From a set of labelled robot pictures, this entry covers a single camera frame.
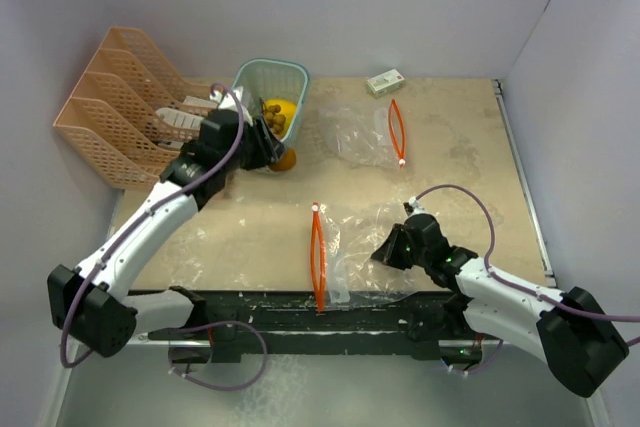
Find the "beige tabletop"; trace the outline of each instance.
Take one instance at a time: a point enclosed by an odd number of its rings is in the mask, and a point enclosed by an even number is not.
[[[364,79],[314,78],[294,146],[296,167],[280,175],[238,172],[160,248],[133,288],[310,291],[314,201],[358,211],[406,201],[441,183],[471,189],[489,208],[497,234],[494,265],[543,283],[542,261],[491,81],[408,79],[387,97],[398,102],[407,130],[403,170],[353,165],[327,148],[318,130],[318,108],[372,98]],[[145,197],[125,192],[116,226]],[[471,199],[447,190],[422,203],[452,243],[484,254],[489,231]],[[421,274],[415,276],[416,290],[437,289],[424,273],[416,273]]]

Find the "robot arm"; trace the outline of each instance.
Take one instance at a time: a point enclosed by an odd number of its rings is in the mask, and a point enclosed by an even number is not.
[[[405,204],[405,211],[407,220],[393,226],[371,258],[402,270],[417,265],[436,285],[453,291],[448,308],[453,328],[467,325],[535,355],[565,387],[583,397],[592,395],[629,354],[611,322],[568,314],[542,299],[604,314],[588,292],[535,285],[493,266],[489,271],[476,253],[450,245],[435,217],[415,199]]]
[[[133,282],[160,248],[184,222],[224,188],[226,176],[238,168],[252,170],[275,164],[286,148],[262,118],[243,112],[242,140],[222,169],[205,177],[193,190],[187,185],[203,177],[229,152],[238,132],[239,117],[232,109],[216,109],[200,125],[197,140],[184,144],[180,155],[160,176],[135,214],[92,255],[69,270],[59,265],[47,287],[53,323],[62,328],[72,300],[94,266],[101,270],[91,280],[73,317],[70,333],[103,357],[116,354],[135,334],[207,322],[205,302],[180,287],[149,295],[127,296]],[[171,200],[159,202],[168,197]],[[103,262],[105,252],[111,255]]]

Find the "gray wall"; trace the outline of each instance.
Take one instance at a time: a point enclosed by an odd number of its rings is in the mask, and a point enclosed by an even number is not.
[[[640,0],[552,0],[506,81],[506,105],[561,286],[640,314]],[[626,338],[640,329],[620,325]],[[605,384],[638,425],[640,351]]]
[[[548,0],[107,0],[191,75],[249,58],[316,75],[503,77]]]
[[[53,400],[45,280],[106,233],[114,192],[51,124],[110,23],[103,0],[0,0],[2,425],[37,425]]]

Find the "plastic bag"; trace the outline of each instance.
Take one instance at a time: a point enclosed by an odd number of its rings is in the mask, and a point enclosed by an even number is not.
[[[394,121],[401,136],[398,144]],[[405,165],[405,130],[395,100],[326,104],[318,123],[327,146],[355,164],[398,168]]]
[[[394,269],[370,258],[405,217],[400,202],[359,211],[314,204],[311,276],[319,311],[375,307],[416,292],[424,271]]]

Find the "orange ball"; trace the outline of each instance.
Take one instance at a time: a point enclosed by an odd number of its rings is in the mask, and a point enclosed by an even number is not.
[[[274,172],[285,172],[293,169],[293,166],[296,165],[296,161],[296,151],[289,147],[282,158],[275,164],[271,164],[269,168]]]

